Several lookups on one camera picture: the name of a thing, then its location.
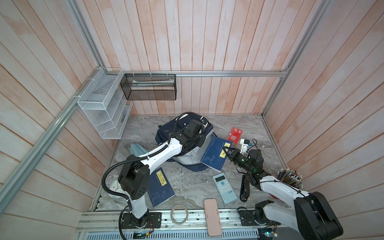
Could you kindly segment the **red card box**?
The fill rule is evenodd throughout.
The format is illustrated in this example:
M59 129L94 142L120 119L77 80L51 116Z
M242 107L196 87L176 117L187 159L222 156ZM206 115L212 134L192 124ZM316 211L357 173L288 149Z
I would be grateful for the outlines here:
M242 135L243 131L238 129L238 128L235 128L233 127L229 133L229 135L227 136L227 141L230 141L233 143L233 145L237 145L238 142L240 141L241 139L241 135Z

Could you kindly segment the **pink pencil case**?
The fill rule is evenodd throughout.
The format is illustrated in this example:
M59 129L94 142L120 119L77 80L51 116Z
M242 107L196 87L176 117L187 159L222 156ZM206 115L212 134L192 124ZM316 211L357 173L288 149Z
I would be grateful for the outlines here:
M223 231L216 199L204 200L204 211L207 222L208 235L210 237L221 236Z

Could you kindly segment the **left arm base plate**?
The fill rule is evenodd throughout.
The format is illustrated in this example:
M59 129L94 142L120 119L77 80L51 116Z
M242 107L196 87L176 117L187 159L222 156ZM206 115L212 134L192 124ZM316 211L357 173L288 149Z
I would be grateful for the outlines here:
M159 229L162 225L161 212L148 212L142 218L137 219L131 213L123 213L121 227L122 229Z

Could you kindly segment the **light blue calculator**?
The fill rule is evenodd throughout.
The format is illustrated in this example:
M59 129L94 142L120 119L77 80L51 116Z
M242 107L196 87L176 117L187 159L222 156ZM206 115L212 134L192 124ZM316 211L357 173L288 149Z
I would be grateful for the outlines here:
M234 189L232 188L224 173L213 176L213 181L220 193L224 204L232 203L238 199Z

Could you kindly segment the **mint alarm clock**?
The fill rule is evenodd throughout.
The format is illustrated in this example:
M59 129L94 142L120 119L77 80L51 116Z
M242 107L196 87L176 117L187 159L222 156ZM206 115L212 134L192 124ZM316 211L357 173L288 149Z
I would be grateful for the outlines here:
M121 193L121 194L124 193L124 191L123 191L123 189L121 188L121 185L120 185L120 183L118 182L118 180L114 180L114 181L111 183L109 189L110 189L111 191L113 191L113 192L118 192L118 193ZM110 196L111 198L113 198L113 199L121 199L121 198L122 198L121 196L116 196L116 195L112 195L112 194L109 194L109 196Z

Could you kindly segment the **navy blue student backpack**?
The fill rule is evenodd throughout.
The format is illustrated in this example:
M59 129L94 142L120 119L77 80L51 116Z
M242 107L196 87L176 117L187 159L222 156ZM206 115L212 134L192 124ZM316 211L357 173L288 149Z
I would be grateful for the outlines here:
M205 117L193 112L185 112L170 122L159 125L155 140L159 145L170 139L178 140L182 150L169 161L178 162L190 171L201 172L208 167L201 163L201 157L198 155L203 154L207 149L203 144L211 136L213 129L213 124Z

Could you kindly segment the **clear tape roll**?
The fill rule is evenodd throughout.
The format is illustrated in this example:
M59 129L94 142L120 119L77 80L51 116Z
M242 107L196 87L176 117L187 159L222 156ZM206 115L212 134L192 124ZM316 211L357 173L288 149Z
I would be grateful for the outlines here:
M183 225L189 218L189 210L185 205L177 204L171 209L170 217L174 225Z

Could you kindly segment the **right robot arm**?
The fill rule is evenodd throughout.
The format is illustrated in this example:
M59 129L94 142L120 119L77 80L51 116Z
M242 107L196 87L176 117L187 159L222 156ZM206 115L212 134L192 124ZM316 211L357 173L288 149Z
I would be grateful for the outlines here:
M251 149L247 156L239 149L223 147L225 155L243 169L243 191L252 185L284 202L285 207L265 200L255 205L254 221L259 226L280 223L297 232L305 240L333 240L344 234L344 229L325 196L309 193L284 183L263 169L264 159L259 149Z

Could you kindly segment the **black stapler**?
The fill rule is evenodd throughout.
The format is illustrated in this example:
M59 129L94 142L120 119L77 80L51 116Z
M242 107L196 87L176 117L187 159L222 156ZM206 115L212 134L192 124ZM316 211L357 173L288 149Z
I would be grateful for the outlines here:
M250 181L247 175L243 175L240 191L240 200L246 202L250 197Z

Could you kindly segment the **aluminium mounting rail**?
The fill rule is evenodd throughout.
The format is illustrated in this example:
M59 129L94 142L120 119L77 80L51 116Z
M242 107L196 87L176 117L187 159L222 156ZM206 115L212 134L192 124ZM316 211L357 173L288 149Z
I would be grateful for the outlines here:
M183 225L174 225L170 210L161 210L162 225L150 233L149 229L122 230L127 240L209 240L204 210L189 210L189 218ZM118 211L86 212L80 218L75 231L76 240L119 240ZM261 227L242 226L236 209L219 210L223 234L219 240L260 240L268 230L275 240L301 240L302 235L284 225Z

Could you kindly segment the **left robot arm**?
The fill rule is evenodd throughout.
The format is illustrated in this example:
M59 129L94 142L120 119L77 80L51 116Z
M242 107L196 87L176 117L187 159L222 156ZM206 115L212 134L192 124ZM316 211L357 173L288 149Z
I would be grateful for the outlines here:
M145 193L149 188L152 172L168 159L183 156L195 148L200 148L211 131L212 124L204 117L191 119L188 124L179 129L179 120L185 119L187 115L188 113L181 114L174 120L174 129L162 145L138 157L130 155L125 161L108 168L102 176L101 185L104 191L110 195L125 198L129 213L139 222L148 216ZM106 185L109 173L119 166L123 167L118 177L122 193L113 191Z

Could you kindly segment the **black mesh wall basket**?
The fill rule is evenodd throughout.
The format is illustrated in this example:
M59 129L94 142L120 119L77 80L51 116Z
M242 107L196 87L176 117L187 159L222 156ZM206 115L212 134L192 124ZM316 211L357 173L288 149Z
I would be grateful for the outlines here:
M128 101L175 101L176 76L171 74L124 74L120 86Z

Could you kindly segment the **red pen holder cup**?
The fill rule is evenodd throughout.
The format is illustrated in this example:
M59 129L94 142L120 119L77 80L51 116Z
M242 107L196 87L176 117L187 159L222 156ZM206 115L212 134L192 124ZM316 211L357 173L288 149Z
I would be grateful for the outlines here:
M298 171L292 171L290 168L280 169L277 179L285 185L292 187L298 194L303 188L303 177Z

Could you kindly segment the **blue book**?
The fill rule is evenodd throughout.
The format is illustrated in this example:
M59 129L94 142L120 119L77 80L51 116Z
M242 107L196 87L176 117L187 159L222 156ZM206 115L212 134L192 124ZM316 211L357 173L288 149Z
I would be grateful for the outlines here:
M227 154L223 147L231 148L232 146L232 141L213 136L200 162L209 168L221 172L227 159Z
M175 196L175 192L162 168L155 170L150 175L148 195L154 208Z

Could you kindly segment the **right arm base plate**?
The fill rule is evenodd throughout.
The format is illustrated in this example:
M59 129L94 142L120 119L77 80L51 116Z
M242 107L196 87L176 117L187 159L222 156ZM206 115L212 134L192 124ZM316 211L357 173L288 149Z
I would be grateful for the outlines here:
M280 226L281 224L275 221L267 220L265 223L258 223L254 217L254 211L248 210L245 208L237 209L237 212L240 216L242 226L261 226L261 227L271 227L271 226Z

